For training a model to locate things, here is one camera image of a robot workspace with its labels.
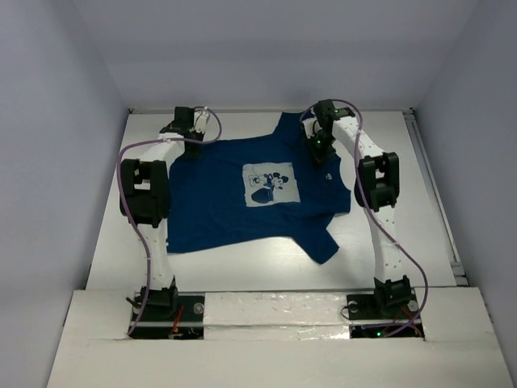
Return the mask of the blue printed t-shirt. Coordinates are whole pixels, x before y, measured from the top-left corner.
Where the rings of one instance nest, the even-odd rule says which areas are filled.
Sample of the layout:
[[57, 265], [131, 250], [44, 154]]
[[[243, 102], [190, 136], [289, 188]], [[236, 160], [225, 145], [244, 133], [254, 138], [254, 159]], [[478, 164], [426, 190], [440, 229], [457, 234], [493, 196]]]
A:
[[314, 165], [295, 113], [273, 133], [206, 145], [199, 158], [170, 166], [170, 254], [202, 251], [261, 238], [291, 238], [324, 264], [339, 250], [327, 227], [351, 210], [351, 192], [332, 154]]

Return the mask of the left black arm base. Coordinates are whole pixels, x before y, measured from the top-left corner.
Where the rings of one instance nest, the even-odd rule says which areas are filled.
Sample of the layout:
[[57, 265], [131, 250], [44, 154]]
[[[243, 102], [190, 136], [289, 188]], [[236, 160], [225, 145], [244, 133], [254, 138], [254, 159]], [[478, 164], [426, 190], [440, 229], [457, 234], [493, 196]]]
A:
[[176, 288], [151, 291], [136, 327], [135, 340], [202, 340], [204, 293], [178, 293]]

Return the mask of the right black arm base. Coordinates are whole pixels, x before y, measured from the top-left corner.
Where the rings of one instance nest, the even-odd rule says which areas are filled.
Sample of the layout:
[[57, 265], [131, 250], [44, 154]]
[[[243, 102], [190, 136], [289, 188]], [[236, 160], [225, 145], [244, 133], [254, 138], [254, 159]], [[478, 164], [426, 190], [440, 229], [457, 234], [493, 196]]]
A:
[[419, 305], [415, 294], [410, 300], [387, 311], [381, 311], [372, 294], [347, 295], [339, 313], [349, 322], [352, 339], [424, 338], [420, 318], [414, 318]]

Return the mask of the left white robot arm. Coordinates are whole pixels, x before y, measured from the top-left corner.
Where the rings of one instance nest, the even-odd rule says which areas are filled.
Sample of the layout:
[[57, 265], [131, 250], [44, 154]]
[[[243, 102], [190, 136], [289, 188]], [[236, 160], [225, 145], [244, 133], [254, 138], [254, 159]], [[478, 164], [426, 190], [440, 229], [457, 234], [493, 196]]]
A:
[[206, 107], [176, 107], [173, 120], [156, 139], [125, 146], [116, 164], [120, 212], [136, 233], [145, 259], [145, 284], [135, 303], [140, 306], [151, 302], [151, 310], [162, 319], [174, 317], [179, 309], [167, 252], [170, 167], [179, 157], [199, 151], [206, 143], [211, 116]]

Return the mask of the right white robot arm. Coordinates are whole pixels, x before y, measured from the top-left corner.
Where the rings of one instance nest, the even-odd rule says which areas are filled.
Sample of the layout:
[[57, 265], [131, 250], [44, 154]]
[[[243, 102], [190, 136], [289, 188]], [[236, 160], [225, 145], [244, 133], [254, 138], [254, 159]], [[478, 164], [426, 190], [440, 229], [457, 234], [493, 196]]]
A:
[[409, 292], [409, 280], [401, 265], [401, 253], [395, 241], [395, 205], [400, 193], [399, 157], [380, 148], [364, 131], [359, 110], [343, 100], [324, 99], [301, 114], [309, 152], [320, 167], [335, 153], [339, 142], [353, 158], [354, 196], [368, 217], [375, 258], [372, 308], [389, 317], [401, 308], [403, 295]]

